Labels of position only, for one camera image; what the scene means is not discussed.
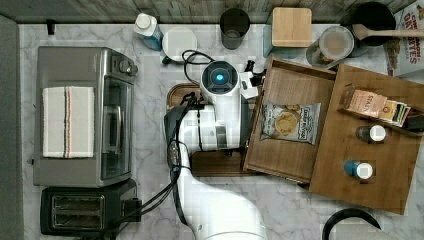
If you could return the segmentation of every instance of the chip bag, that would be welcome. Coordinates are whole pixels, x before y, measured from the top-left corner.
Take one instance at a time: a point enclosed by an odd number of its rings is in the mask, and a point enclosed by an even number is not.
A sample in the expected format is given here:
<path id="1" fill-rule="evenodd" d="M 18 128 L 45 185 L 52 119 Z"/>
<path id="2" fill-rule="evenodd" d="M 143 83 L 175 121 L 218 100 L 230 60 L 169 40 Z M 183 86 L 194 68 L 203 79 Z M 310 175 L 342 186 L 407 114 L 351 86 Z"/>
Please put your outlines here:
<path id="1" fill-rule="evenodd" d="M 272 138 L 315 145 L 321 103 L 312 105 L 276 105 L 265 101 L 262 106 L 261 140 Z"/>

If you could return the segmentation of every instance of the knob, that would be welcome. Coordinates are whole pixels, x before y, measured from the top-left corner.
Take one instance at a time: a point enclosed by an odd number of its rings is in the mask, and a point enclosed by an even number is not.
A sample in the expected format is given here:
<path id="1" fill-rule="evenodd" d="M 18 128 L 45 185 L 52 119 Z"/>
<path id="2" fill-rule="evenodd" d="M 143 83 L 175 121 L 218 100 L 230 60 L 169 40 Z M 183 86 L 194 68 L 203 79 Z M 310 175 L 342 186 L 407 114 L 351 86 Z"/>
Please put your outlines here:
<path id="1" fill-rule="evenodd" d="M 130 76 L 137 75 L 138 67 L 131 64 L 129 61 L 119 62 L 119 71 L 122 73 L 128 73 Z"/>

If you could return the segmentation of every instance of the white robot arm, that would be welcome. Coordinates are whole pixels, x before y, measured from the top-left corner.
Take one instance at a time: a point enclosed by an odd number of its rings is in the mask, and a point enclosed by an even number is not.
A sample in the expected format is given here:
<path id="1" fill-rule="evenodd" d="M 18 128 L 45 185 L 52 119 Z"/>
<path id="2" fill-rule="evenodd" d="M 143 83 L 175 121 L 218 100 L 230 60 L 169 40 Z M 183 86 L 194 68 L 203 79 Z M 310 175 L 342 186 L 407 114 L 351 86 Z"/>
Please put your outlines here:
<path id="1" fill-rule="evenodd" d="M 210 105 L 188 110 L 176 131 L 181 170 L 174 198 L 180 219 L 192 229 L 196 240 L 267 239 L 261 213 L 251 201 L 199 182 L 192 176 L 189 162 L 190 155 L 196 151 L 239 148 L 244 143 L 249 115 L 240 91 L 252 94 L 252 90 L 243 88 L 247 83 L 241 83 L 248 81 L 249 76 L 243 73 L 240 80 L 237 71 L 226 62 L 209 64 L 200 88 Z M 176 145 L 169 148 L 172 152 Z"/>

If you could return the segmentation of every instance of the cereal box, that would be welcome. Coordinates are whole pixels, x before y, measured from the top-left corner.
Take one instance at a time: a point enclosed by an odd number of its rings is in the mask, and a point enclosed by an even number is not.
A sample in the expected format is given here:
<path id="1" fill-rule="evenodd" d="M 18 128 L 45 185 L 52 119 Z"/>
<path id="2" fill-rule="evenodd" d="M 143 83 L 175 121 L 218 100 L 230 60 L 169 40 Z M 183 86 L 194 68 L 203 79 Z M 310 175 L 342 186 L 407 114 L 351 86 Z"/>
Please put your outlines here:
<path id="1" fill-rule="evenodd" d="M 395 14 L 397 29 L 423 29 L 424 0 L 418 0 Z M 409 77 L 424 73 L 424 38 L 394 37 L 385 44 L 390 76 Z"/>

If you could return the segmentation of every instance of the oven door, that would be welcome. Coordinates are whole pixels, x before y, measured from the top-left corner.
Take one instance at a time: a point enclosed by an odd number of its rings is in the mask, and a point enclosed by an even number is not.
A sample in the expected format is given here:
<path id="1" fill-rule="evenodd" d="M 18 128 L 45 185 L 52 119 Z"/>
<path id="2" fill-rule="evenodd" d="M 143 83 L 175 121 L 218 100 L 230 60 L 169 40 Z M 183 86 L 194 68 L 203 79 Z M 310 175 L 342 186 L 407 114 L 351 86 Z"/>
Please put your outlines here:
<path id="1" fill-rule="evenodd" d="M 103 180 L 130 172 L 133 85 L 106 77 L 103 92 Z"/>

